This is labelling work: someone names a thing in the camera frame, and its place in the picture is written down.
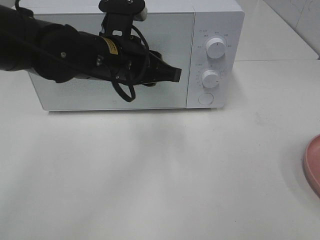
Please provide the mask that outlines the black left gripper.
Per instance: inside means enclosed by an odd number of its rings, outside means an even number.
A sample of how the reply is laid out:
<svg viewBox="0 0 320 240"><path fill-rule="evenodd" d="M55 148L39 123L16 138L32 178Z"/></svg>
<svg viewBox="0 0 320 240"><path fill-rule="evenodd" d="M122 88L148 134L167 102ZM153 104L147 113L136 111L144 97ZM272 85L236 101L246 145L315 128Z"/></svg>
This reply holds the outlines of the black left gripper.
<svg viewBox="0 0 320 240"><path fill-rule="evenodd" d="M101 23L101 37L109 47L109 55L100 54L100 66L94 76L126 86L154 86L159 82L178 83L182 70L163 61L152 51L140 30L133 25L132 15L106 13Z"/></svg>

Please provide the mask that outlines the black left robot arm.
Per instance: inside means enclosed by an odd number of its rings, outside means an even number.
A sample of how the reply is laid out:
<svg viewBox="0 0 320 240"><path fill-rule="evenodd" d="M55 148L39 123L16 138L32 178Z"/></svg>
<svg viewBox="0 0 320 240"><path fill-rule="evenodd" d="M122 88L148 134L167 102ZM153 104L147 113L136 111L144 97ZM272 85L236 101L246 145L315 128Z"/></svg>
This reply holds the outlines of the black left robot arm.
<svg viewBox="0 0 320 240"><path fill-rule="evenodd" d="M95 35L37 19L32 10L19 5L1 6L1 70L32 71L58 84L74 78L96 79L115 88L180 80L181 69L151 50L133 24L146 8L143 0L102 0L98 7L105 16Z"/></svg>

